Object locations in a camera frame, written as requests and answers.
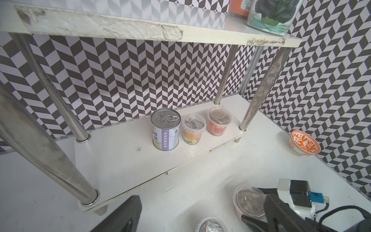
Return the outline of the clear tub brown seeds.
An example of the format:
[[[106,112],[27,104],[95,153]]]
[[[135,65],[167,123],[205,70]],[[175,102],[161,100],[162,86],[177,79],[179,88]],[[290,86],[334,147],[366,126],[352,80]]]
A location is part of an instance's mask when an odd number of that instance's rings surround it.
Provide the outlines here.
[[[227,232],[227,227],[220,219],[216,217],[207,217],[202,219],[195,232]]]

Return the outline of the red tub clear lid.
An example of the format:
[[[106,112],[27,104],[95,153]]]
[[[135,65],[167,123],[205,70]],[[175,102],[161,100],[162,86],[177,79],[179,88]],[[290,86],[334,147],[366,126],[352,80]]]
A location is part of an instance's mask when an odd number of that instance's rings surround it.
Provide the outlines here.
[[[239,185],[233,194],[233,203],[240,222],[242,215],[265,220],[264,203],[266,194],[254,186]]]
[[[253,2],[253,0],[230,0],[228,14],[246,21]]]

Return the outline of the white lid green label jar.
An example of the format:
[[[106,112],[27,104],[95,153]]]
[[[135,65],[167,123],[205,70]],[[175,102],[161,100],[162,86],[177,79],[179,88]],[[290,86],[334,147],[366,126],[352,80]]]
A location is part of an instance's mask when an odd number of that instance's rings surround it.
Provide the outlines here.
[[[247,26],[273,35],[285,36],[303,0],[256,0],[250,8]]]

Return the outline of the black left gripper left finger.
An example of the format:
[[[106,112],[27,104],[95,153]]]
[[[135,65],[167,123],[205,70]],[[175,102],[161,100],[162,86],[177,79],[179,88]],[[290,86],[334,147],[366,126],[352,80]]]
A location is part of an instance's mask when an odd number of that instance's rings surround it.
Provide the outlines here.
[[[136,232],[142,212],[139,195],[129,197],[91,232]]]

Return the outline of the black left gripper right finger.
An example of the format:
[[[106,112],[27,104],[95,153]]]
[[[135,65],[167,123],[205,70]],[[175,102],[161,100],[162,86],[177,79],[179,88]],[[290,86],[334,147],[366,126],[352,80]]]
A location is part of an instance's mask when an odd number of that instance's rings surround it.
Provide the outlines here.
[[[297,215],[277,195],[267,194],[264,203],[269,232],[315,232],[315,228]]]

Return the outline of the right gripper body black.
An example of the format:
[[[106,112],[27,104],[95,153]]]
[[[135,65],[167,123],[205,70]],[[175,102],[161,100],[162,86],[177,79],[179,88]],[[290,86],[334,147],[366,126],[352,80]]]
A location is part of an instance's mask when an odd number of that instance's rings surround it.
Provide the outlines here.
[[[370,212],[366,211],[365,209],[359,206],[341,206],[336,209],[333,209],[326,214],[324,214],[319,221],[314,219],[305,218],[304,220],[308,222],[312,227],[315,228],[316,232],[332,232],[333,229],[323,225],[323,221],[334,215],[337,212],[355,209],[359,211],[362,216],[363,220],[359,223],[353,225],[352,227],[348,228],[347,232],[369,232],[371,230],[371,214]],[[253,232],[268,232],[268,223],[264,222],[259,219],[254,219],[249,216],[242,215],[242,222]]]

